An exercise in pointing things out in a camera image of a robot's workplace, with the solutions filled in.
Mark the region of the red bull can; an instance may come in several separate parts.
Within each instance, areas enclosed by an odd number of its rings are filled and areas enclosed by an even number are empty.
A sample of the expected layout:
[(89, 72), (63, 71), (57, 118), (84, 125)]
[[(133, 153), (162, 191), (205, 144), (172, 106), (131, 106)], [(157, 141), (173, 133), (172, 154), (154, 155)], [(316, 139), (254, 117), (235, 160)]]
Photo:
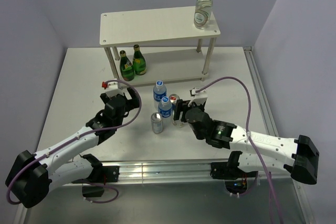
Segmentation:
[(176, 105), (177, 100), (179, 100), (179, 99), (180, 99), (180, 97), (177, 94), (171, 94), (169, 96), (169, 100), (173, 105)]

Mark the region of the water bottle blue label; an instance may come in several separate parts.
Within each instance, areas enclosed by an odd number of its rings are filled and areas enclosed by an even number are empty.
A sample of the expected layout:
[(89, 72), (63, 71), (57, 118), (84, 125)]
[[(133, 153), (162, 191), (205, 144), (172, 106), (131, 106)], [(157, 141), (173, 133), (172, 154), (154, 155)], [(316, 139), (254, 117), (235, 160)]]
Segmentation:
[(158, 112), (161, 114), (163, 123), (166, 125), (168, 125), (171, 121), (172, 109), (173, 104), (171, 103), (169, 97), (163, 97), (158, 104)]
[(158, 80), (153, 87), (154, 107), (157, 110), (163, 97), (166, 96), (166, 86), (162, 80)]

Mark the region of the silver can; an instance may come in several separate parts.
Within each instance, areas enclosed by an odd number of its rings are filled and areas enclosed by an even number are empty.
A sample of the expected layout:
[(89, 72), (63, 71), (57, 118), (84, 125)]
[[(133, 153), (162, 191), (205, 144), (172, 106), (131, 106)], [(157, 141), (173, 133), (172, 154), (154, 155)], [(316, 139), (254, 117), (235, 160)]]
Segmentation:
[(151, 115), (151, 126), (152, 131), (155, 134), (160, 134), (163, 132), (163, 119), (159, 112), (155, 112)]

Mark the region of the clear glass bottle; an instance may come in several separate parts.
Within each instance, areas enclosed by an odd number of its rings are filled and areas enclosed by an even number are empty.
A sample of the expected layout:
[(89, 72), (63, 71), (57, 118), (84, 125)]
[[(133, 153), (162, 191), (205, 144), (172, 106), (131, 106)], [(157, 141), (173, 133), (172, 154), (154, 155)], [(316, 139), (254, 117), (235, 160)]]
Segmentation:
[(182, 128), (184, 126), (184, 122), (182, 122), (181, 120), (173, 120), (172, 124), (178, 128)]
[(213, 0), (197, 0), (195, 4), (194, 26), (205, 29), (211, 18)]

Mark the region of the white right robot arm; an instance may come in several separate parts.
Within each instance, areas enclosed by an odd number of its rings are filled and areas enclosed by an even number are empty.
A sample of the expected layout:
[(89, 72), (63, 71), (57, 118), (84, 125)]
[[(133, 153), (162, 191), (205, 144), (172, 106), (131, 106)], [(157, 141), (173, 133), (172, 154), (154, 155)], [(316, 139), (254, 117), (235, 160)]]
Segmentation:
[(229, 178), (267, 168), (272, 173), (288, 172), (292, 179), (303, 184), (317, 183), (320, 154), (310, 137), (283, 138), (247, 132), (236, 124), (211, 119), (204, 107), (179, 99), (174, 119), (188, 123), (198, 140), (231, 151), (226, 164)]

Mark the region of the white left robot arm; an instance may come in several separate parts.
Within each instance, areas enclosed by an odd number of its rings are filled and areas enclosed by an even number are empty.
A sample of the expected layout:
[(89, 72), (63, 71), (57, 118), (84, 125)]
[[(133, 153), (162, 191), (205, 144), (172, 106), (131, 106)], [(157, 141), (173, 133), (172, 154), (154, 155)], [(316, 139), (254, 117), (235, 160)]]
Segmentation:
[[(21, 152), (5, 181), (7, 202), (31, 208), (49, 192), (73, 182), (105, 187), (108, 177), (103, 164), (93, 155), (81, 153), (102, 144), (117, 129), (125, 127), (123, 120), (130, 111), (141, 110), (137, 90), (128, 87), (127, 91), (129, 99), (121, 90), (102, 93), (104, 109), (72, 136), (42, 151)], [(80, 159), (73, 161), (77, 155), (81, 155)]]

